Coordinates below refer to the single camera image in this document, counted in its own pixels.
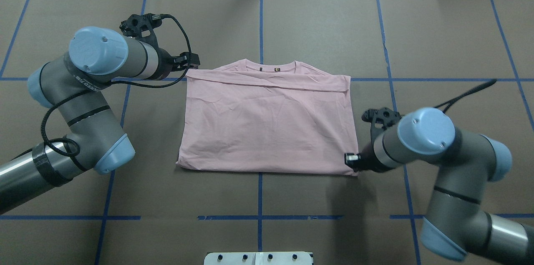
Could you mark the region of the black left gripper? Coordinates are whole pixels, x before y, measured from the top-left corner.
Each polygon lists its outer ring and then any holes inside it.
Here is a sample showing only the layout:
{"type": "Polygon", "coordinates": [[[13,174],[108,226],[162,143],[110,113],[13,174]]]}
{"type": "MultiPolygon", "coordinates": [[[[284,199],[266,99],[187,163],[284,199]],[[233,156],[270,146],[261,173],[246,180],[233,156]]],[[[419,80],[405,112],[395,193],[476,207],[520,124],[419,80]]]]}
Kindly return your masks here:
{"type": "Polygon", "coordinates": [[[157,80],[166,78],[171,72],[198,69],[200,64],[192,63],[191,58],[191,53],[181,53],[178,56],[172,56],[166,50],[159,50],[157,80]]]}

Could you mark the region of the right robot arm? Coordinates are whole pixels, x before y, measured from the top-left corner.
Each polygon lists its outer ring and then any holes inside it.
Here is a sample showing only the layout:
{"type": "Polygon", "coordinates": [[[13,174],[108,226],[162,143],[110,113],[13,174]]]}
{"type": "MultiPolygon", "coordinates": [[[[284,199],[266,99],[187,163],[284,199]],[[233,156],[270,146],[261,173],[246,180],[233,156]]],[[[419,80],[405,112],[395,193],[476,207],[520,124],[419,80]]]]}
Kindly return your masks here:
{"type": "Polygon", "coordinates": [[[511,170],[506,145],[455,126],[440,109],[425,107],[407,115],[368,109],[371,140],[357,154],[345,154],[354,171],[388,172],[414,161],[438,166],[420,240],[445,259],[462,262],[475,254],[504,265],[532,265],[533,227],[485,212],[481,203],[489,182],[511,170]]]}

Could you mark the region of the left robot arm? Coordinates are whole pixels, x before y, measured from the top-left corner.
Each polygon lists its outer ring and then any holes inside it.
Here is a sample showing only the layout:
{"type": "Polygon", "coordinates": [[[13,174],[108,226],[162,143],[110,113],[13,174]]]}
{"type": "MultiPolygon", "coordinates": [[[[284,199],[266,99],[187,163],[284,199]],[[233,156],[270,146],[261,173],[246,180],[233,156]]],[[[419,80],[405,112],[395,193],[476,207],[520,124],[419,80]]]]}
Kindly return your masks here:
{"type": "Polygon", "coordinates": [[[100,27],[83,27],[68,51],[28,78],[28,92],[47,109],[42,141],[1,166],[1,213],[95,170],[107,174],[135,156],[128,135],[102,90],[131,78],[160,80],[197,68],[187,50],[170,56],[152,39],[100,27]]]}

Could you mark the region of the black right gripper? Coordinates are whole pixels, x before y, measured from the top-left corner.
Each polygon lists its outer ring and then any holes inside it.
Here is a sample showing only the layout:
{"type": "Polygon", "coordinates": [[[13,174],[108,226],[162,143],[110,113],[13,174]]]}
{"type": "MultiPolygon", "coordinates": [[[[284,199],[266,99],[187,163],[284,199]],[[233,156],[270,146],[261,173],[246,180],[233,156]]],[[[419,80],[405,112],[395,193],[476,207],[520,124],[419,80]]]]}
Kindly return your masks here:
{"type": "Polygon", "coordinates": [[[361,171],[373,171],[373,172],[382,172],[381,171],[381,162],[378,160],[373,143],[369,142],[365,145],[362,151],[357,154],[346,153],[345,154],[345,165],[351,168],[353,172],[361,171]]]}

